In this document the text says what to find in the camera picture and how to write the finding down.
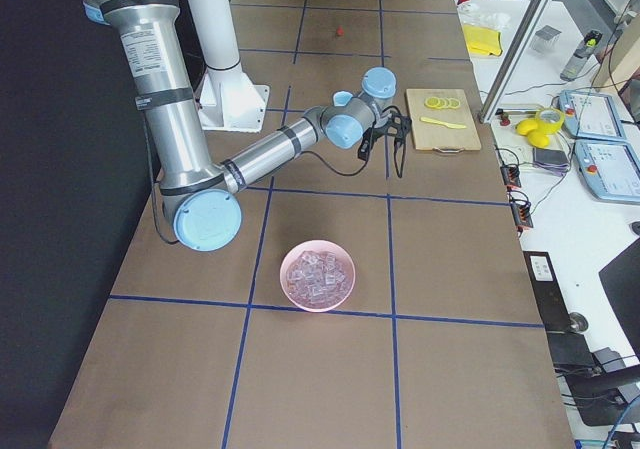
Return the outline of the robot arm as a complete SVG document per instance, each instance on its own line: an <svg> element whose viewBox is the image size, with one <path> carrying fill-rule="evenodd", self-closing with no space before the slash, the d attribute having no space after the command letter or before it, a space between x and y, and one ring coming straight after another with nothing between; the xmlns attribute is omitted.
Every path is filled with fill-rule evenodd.
<svg viewBox="0 0 640 449"><path fill-rule="evenodd" d="M382 136L405 141L411 121L393 103L395 76L375 67L365 73L357 94L311 108L294 124L213 162L206 132L259 131L269 90L242 68L229 0L187 2L205 64L198 87L190 82L176 33L179 0L84 1L91 20L119 33L137 88L136 106L164 172L153 190L162 196L164 215L184 246L214 251L228 244L242 222L236 194L321 140L357 147L361 157Z"/></svg>

